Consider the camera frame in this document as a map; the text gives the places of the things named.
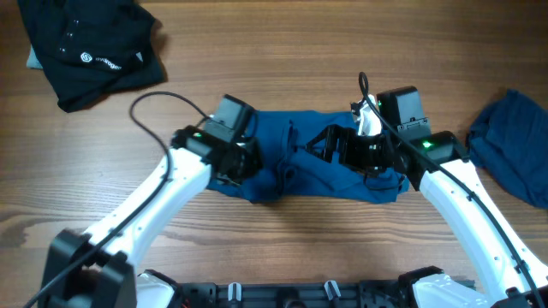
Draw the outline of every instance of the robotic hand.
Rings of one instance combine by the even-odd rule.
[[[308,151],[327,162],[338,151],[339,163],[368,176],[390,167],[406,175],[450,225],[485,293],[433,266],[397,281],[344,285],[223,287],[177,284],[153,270],[136,275],[154,238],[211,179],[238,185],[262,168],[259,141],[242,138],[253,108],[225,96],[203,130],[189,126],[174,134],[162,162],[116,210],[83,234],[64,230],[53,240],[34,297],[39,307],[544,307],[548,268],[491,201],[455,136],[431,134],[417,90],[375,100],[364,74],[360,88],[364,98],[351,105],[358,130],[326,127]],[[382,126],[391,133],[381,134]],[[314,151],[322,139],[325,148]]]

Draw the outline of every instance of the wooden table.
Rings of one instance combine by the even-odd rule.
[[[506,87],[547,107],[548,9],[542,2],[146,1],[163,26],[153,41],[169,81],[112,94],[65,114],[43,73],[25,68],[29,41],[14,1],[0,4],[0,306],[39,287],[47,247],[116,208],[156,166],[158,146],[128,119],[138,95],[165,90],[212,112],[225,93],[260,110],[348,110],[372,92],[414,85],[432,131],[463,139]],[[139,117],[168,140],[199,116],[150,98]],[[517,233],[548,261],[548,216],[486,188]],[[477,279],[455,236],[418,192],[394,204],[287,197],[250,204],[203,192],[154,241],[142,268],[183,281],[245,283],[396,278],[435,264]]]

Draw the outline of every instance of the navy blue fabric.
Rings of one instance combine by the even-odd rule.
[[[509,193],[548,208],[548,113],[516,90],[481,112],[470,127],[474,165]]]
[[[384,203],[396,201],[398,193],[408,190],[405,180],[400,189],[371,191],[363,184],[363,175],[338,164],[337,154],[333,163],[326,163],[307,153],[305,144],[330,124],[357,128],[350,112],[258,111],[248,131],[259,139],[265,167],[239,187],[212,181],[208,188],[252,202],[273,201],[291,194]],[[367,185],[396,187],[399,179],[400,175],[389,169],[378,178],[368,178]]]

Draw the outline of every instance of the folded clothing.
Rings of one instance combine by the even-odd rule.
[[[285,194],[326,196],[384,203],[396,201],[408,190],[407,179],[388,169],[377,178],[367,178],[338,163],[324,162],[305,151],[305,145],[330,124],[357,128],[350,112],[322,114],[316,111],[257,111],[248,132],[259,139],[264,167],[239,187],[215,180],[209,189],[252,202],[273,201]],[[316,146],[324,147],[323,142]],[[367,187],[385,190],[370,190]]]
[[[548,113],[516,90],[485,108],[470,127],[468,147],[509,193],[548,208]]]
[[[66,112],[164,80],[150,42],[155,19],[133,0],[18,3],[37,63]]]

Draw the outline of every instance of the black fabric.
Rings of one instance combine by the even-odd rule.
[[[133,0],[18,3],[36,57],[66,112],[106,92],[164,81],[150,42],[155,19]]]

